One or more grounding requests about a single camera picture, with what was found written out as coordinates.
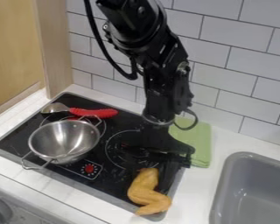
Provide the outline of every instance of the spoon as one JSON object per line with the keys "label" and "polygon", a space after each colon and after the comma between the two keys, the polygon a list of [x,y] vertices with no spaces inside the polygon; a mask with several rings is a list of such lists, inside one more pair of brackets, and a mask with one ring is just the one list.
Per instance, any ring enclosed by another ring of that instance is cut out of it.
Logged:
{"label": "spoon", "polygon": [[59,112],[69,112],[75,116],[98,116],[100,118],[110,118],[116,116],[118,111],[113,108],[104,109],[83,109],[83,108],[69,108],[63,103],[55,102],[44,107],[41,114],[54,114]]}

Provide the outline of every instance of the red handle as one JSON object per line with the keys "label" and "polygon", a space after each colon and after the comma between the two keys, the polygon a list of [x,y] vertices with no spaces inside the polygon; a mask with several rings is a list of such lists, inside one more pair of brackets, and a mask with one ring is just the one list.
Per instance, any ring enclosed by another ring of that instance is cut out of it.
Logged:
{"label": "red handle", "polygon": [[76,116],[98,116],[100,118],[110,118],[116,116],[118,111],[113,108],[104,109],[83,109],[83,108],[70,108],[69,112]]}

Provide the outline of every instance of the green cloth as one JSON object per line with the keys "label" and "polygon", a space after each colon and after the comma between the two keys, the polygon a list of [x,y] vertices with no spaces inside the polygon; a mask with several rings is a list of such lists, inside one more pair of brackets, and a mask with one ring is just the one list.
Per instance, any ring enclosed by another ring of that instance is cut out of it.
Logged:
{"label": "green cloth", "polygon": [[[177,116],[175,122],[181,127],[187,127],[193,120]],[[192,155],[192,165],[207,168],[212,159],[211,154],[211,126],[199,122],[194,129],[181,130],[174,124],[169,128],[169,134],[184,144],[189,144],[196,149]]]}

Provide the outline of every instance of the sink basin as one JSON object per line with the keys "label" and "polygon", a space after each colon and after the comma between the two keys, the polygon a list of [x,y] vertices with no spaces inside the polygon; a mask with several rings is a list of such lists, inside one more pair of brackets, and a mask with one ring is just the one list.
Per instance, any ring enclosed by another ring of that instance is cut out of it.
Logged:
{"label": "sink basin", "polygon": [[280,224],[280,162],[250,152],[227,158],[210,224]]}

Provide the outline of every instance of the red dial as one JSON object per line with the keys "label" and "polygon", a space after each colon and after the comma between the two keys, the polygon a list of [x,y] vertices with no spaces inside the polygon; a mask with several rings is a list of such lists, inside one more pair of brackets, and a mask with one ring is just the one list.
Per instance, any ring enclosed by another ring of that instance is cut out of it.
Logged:
{"label": "red dial", "polygon": [[85,172],[86,172],[86,173],[93,173],[94,170],[95,170],[95,168],[94,168],[94,166],[91,165],[91,164],[88,164],[88,165],[85,166]]}

